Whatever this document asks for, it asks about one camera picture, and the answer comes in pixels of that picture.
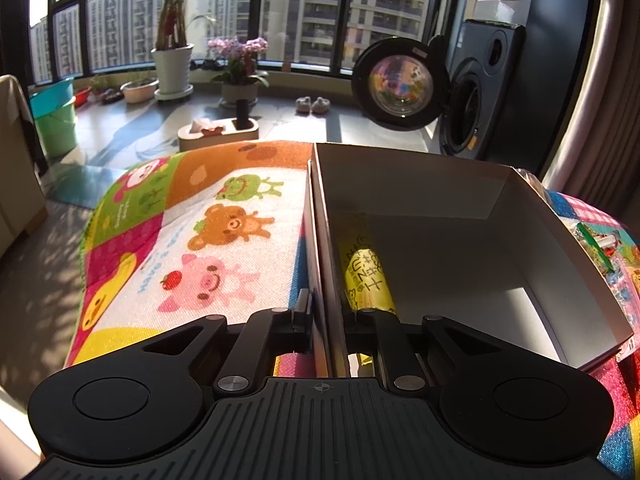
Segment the round washing machine door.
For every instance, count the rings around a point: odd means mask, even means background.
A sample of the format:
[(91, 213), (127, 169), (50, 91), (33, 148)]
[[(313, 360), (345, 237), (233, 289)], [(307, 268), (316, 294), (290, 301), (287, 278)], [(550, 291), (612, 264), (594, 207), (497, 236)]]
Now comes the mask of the round washing machine door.
[(352, 97), (364, 117), (394, 130), (423, 128), (442, 116), (451, 81), (442, 36), (390, 37), (371, 44), (352, 69)]

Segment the beige curtain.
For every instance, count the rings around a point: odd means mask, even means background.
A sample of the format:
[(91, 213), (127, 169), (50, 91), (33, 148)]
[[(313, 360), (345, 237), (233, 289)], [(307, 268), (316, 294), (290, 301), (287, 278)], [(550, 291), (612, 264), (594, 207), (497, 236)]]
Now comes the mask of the beige curtain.
[(639, 0), (599, 1), (577, 101), (542, 182), (639, 220)]

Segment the beige tray with black post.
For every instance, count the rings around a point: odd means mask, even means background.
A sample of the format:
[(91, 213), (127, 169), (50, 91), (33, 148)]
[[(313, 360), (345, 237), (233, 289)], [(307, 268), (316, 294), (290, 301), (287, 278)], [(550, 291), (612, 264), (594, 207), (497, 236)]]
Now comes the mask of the beige tray with black post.
[(236, 116), (232, 118), (198, 118), (181, 127), (177, 133), (179, 151), (188, 152), (214, 145), (257, 141), (259, 125), (250, 117), (250, 102), (236, 101), (235, 111)]

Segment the low white planter bowl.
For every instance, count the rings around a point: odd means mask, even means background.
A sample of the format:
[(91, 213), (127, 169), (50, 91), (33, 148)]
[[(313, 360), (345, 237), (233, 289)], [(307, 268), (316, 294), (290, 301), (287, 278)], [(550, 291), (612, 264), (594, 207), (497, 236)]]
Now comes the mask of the low white planter bowl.
[(154, 98), (158, 80), (155, 77), (146, 77), (128, 81), (120, 86), (120, 92), (127, 104), (139, 104)]

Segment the dark grey washing machine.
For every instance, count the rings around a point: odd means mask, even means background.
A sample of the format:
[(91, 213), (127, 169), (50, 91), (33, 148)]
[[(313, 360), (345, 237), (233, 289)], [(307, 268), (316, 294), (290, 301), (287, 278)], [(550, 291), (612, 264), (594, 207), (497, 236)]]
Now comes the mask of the dark grey washing machine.
[(442, 154), (486, 160), (525, 44), (523, 25), (462, 23), (450, 65), (451, 90), (437, 124)]

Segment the green plastic bucket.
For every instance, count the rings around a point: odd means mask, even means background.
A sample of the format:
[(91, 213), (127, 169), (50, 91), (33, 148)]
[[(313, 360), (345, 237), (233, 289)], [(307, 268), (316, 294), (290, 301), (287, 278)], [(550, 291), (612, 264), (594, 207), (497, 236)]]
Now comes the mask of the green plastic bucket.
[(36, 130), (48, 157), (60, 157), (70, 152), (76, 145), (75, 100), (53, 112), (35, 119)]

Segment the pair of white slippers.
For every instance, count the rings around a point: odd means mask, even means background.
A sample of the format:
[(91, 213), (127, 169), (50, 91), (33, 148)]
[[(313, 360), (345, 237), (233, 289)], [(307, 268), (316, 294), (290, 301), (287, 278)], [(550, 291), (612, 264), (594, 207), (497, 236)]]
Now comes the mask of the pair of white slippers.
[(318, 96), (315, 100), (312, 100), (310, 96), (304, 96), (295, 101), (296, 113), (301, 115), (325, 115), (330, 110), (330, 107), (331, 101), (322, 98), (322, 96)]

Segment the yellow snack packet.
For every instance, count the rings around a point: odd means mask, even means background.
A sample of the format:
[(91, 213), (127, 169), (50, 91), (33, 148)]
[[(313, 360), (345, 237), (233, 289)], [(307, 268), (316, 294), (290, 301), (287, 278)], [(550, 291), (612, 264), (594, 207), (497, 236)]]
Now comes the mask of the yellow snack packet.
[(339, 214), (335, 219), (335, 234), (350, 310), (375, 309), (397, 314), (366, 216)]

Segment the tall plant in white pot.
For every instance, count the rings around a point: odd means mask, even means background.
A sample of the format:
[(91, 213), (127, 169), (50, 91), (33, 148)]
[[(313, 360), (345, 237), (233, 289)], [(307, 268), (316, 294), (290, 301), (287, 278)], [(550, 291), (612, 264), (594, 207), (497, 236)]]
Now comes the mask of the tall plant in white pot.
[(186, 3), (188, 0), (162, 0), (158, 19), (155, 64), (158, 87), (154, 98), (160, 102), (181, 100), (190, 96), (190, 62), (193, 44), (186, 38)]

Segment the colourful cartoon play mat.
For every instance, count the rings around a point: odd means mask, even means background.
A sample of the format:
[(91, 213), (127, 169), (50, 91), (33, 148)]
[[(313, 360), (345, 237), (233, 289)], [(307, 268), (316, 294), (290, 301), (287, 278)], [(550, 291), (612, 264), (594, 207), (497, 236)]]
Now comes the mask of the colourful cartoon play mat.
[[(425, 392), (373, 359), (333, 376), (310, 284), (305, 204), (317, 144), (235, 143), (129, 170), (93, 214), (70, 365), (28, 414), (47, 479), (605, 479), (614, 405), (580, 370), (427, 315)], [(214, 381), (257, 311), (308, 288), (311, 347), (254, 393)]]

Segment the pink orchid in pot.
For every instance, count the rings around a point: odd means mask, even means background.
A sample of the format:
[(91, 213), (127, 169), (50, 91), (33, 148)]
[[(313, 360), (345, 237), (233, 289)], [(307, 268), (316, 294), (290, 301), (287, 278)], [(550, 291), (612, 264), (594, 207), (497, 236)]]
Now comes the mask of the pink orchid in pot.
[(257, 103), (258, 86), (269, 86), (267, 73), (258, 70), (258, 56), (268, 50), (268, 41), (262, 37), (240, 41), (238, 38), (215, 38), (208, 47), (216, 54), (216, 60), (224, 62), (222, 71), (213, 76), (213, 82), (221, 84), (220, 105), (235, 108), (239, 101), (249, 106)]

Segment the green edged clear snack packet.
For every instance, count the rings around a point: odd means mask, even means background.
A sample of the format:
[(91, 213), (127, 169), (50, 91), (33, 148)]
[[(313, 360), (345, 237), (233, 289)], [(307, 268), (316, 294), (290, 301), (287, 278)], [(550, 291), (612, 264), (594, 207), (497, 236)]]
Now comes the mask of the green edged clear snack packet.
[(622, 244), (620, 232), (613, 230), (600, 233), (584, 222), (576, 222), (570, 227), (570, 232), (603, 276), (620, 270), (620, 265), (615, 260), (617, 249)]

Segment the teal plastic bucket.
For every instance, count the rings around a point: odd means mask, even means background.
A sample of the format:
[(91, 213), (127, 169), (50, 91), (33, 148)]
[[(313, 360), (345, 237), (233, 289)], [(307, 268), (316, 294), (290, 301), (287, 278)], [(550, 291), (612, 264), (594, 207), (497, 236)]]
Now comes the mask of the teal plastic bucket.
[(49, 115), (74, 98), (73, 79), (66, 78), (40, 90), (30, 97), (32, 117), (37, 119)]

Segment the brown cardboard box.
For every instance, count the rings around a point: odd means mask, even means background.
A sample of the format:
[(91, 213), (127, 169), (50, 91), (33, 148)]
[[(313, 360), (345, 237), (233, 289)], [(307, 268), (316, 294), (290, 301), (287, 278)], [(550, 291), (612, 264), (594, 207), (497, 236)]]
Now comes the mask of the brown cardboard box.
[(442, 155), (321, 143), (304, 212), (322, 352), (348, 374), (342, 234), (366, 227), (402, 322), (446, 316), (580, 370), (634, 333), (608, 283), (514, 169)]

